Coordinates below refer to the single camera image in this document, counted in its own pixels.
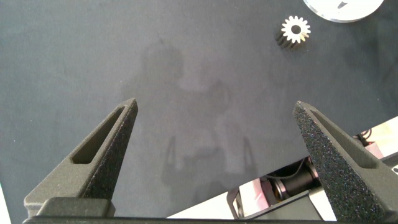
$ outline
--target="gear teeth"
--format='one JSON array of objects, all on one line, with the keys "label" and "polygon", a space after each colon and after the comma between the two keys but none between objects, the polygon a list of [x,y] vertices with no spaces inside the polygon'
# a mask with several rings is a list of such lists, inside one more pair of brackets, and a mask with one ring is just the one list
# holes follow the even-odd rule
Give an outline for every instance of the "gear teeth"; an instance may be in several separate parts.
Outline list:
[{"label": "gear teeth", "polygon": [[[298,16],[289,16],[289,19],[285,20],[285,23],[282,24],[282,28],[279,33],[276,35],[277,44],[281,47],[288,49],[296,49],[301,46],[305,39],[309,38],[309,30],[310,26],[307,25],[308,21],[304,20],[302,17]],[[298,34],[294,33],[292,30],[293,26],[299,26],[300,31]]]}]

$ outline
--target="white gear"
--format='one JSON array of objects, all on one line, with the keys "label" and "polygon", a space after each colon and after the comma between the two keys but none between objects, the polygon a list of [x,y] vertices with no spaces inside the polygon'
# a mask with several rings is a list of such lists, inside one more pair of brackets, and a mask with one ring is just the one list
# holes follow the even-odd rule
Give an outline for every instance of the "white gear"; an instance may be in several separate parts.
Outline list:
[{"label": "white gear", "polygon": [[294,49],[301,42],[305,42],[306,38],[309,38],[310,26],[307,25],[302,17],[299,19],[297,16],[290,16],[289,19],[285,20],[286,23],[282,24],[279,35],[277,36],[277,42],[282,47],[288,47]]}]

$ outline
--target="mechanical component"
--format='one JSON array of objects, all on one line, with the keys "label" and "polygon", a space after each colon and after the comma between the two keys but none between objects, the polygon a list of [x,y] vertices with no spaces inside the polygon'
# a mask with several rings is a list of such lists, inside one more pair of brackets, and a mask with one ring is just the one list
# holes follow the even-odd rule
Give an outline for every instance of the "mechanical component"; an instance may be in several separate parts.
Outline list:
[{"label": "mechanical component", "polygon": [[[29,217],[40,213],[45,202],[51,198],[111,200],[137,112],[135,99],[127,100],[117,106],[26,196],[24,205]],[[84,202],[85,206],[91,206],[92,203],[87,201],[89,200],[56,200],[60,205],[58,209],[62,213],[65,213],[65,209],[61,204],[69,207],[70,203]]]},{"label": "mechanical component", "polygon": [[[111,204],[114,187],[136,115],[135,99],[127,100],[116,107],[25,198],[29,219],[24,223],[215,223],[213,220],[110,218],[114,213]],[[391,170],[393,167],[388,167],[376,159],[316,108],[298,102],[294,116],[337,220],[396,222],[398,197],[392,186],[398,185],[398,178]],[[396,160],[390,158],[385,162],[393,164]],[[294,180],[294,177],[300,175],[305,175],[304,180]],[[282,187],[280,192],[283,194],[294,189],[295,184],[290,185],[288,181],[306,185],[309,183],[307,180],[313,180],[316,176],[313,170],[307,167],[301,169],[297,175],[277,179],[277,182]],[[238,190],[228,194],[227,201],[233,201],[237,194]],[[306,195],[307,190],[290,199],[299,199]],[[286,201],[268,209],[275,210],[286,204]],[[291,223],[286,220],[249,220],[261,215],[261,212],[255,213],[245,217],[247,220],[234,223]],[[293,222],[308,223],[305,220]]]},{"label": "mechanical component", "polygon": [[299,19],[297,16],[290,16],[285,22],[276,37],[278,45],[295,49],[302,42],[305,42],[306,38],[309,38],[308,34],[311,33],[309,30],[310,26],[307,25],[307,21],[302,17]]},{"label": "mechanical component", "polygon": [[294,117],[339,222],[396,222],[398,178],[313,106],[297,102]]},{"label": "mechanical component", "polygon": [[311,162],[306,161],[297,174],[288,179],[271,179],[275,196],[282,201],[318,185],[318,174]]},{"label": "mechanical component", "polygon": [[384,0],[304,0],[318,16],[332,22],[355,22],[372,14]]}]

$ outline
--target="dark fabric surface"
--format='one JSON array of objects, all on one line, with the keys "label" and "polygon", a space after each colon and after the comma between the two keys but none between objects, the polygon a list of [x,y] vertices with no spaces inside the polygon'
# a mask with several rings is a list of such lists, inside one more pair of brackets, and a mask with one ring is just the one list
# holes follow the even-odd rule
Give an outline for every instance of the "dark fabric surface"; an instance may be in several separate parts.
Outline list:
[{"label": "dark fabric surface", "polygon": [[[1,1],[0,182],[23,198],[120,102],[139,112],[113,197],[166,217],[307,155],[297,100],[348,134],[398,115],[398,1],[337,24],[302,1]],[[282,50],[284,19],[308,20]]]}]

